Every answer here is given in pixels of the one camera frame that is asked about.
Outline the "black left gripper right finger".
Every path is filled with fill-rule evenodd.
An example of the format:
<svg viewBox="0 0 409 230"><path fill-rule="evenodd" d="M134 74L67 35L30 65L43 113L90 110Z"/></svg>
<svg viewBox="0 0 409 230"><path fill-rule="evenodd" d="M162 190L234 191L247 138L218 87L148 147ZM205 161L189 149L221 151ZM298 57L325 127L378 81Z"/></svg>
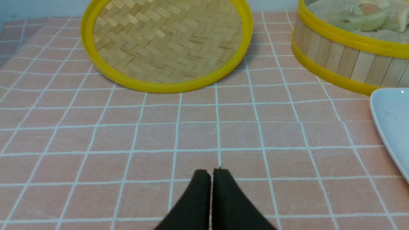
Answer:
<svg viewBox="0 0 409 230"><path fill-rule="evenodd" d="M227 169L213 171L213 230L276 230L251 203Z"/></svg>

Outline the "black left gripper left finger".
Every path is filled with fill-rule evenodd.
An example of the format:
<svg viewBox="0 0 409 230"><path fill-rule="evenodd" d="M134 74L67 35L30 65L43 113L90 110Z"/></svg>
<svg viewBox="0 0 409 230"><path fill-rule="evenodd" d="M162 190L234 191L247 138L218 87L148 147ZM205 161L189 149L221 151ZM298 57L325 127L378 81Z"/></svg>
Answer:
<svg viewBox="0 0 409 230"><path fill-rule="evenodd" d="M211 177L197 169L183 195L155 227L156 230L209 229Z"/></svg>

